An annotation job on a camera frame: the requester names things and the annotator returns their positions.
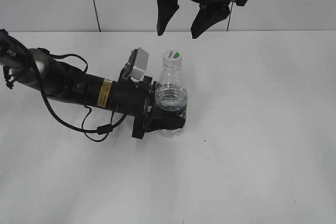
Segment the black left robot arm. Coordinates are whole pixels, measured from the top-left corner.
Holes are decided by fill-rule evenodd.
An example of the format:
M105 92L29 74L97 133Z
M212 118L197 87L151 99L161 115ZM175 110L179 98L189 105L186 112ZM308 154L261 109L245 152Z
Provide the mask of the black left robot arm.
M66 63L65 55L28 49L1 30L1 66L8 88L18 82L39 91L52 116L56 113L50 100L132 116L132 136L138 139L153 131L180 130L186 122L182 110L167 111L156 103L156 82L144 74L148 58L142 48L133 49L118 80L111 81Z

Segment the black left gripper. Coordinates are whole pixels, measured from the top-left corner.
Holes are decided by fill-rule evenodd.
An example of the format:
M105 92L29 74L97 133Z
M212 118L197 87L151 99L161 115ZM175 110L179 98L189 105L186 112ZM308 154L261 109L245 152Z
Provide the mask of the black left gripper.
M112 83L111 110L134 117L132 137L142 139L145 132L178 130L185 125L185 108L168 111L148 108L154 105L154 85L151 77L142 81L120 79Z

